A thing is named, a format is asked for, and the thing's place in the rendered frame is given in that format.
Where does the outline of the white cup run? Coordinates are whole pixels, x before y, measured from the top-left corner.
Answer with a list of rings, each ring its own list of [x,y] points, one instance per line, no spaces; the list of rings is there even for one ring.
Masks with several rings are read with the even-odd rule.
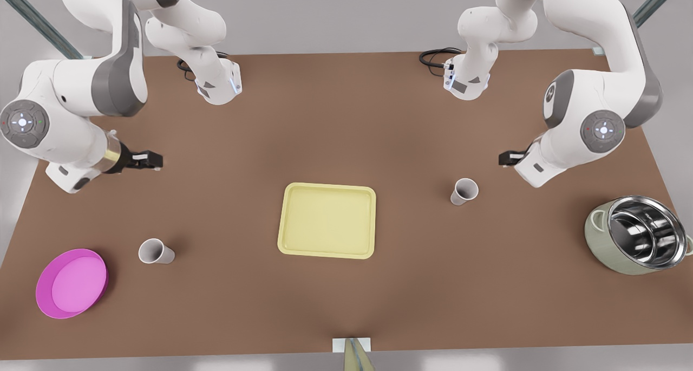
[[[173,262],[175,252],[158,238],[151,238],[140,245],[138,249],[138,258],[142,263],[168,264]]]
[[[460,206],[468,201],[474,200],[479,194],[479,186],[469,178],[462,178],[456,181],[450,201],[453,205]]]

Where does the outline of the green pot with steel interior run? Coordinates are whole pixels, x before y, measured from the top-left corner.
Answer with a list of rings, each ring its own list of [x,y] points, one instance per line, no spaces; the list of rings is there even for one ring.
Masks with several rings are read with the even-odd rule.
[[[666,270],[693,256],[693,237],[676,214],[646,196],[623,196],[592,209],[584,236],[601,264],[625,275]]]

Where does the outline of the pink bowl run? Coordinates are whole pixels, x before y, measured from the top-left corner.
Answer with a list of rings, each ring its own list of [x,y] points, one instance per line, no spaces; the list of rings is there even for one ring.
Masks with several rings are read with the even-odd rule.
[[[101,255],[89,249],[69,250],[44,268],[36,284],[36,304],[50,318],[72,318],[94,306],[108,283]]]

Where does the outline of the yellow rectangular tray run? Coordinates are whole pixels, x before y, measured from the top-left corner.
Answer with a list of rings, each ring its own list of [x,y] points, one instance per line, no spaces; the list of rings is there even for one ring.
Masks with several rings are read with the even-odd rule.
[[[284,191],[277,247],[286,255],[370,258],[376,193],[366,186],[291,183]]]

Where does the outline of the silver frame post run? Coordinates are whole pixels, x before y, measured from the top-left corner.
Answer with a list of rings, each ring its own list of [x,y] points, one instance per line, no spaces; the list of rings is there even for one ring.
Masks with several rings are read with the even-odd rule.
[[[369,358],[371,338],[334,338],[332,352],[344,355],[343,371],[375,371]]]
[[[644,0],[636,10],[625,8],[632,19],[634,26],[640,28],[656,11],[658,11],[668,0]]]
[[[27,0],[5,0],[25,21],[27,21],[45,40],[54,46],[64,57],[84,58],[57,29]]]

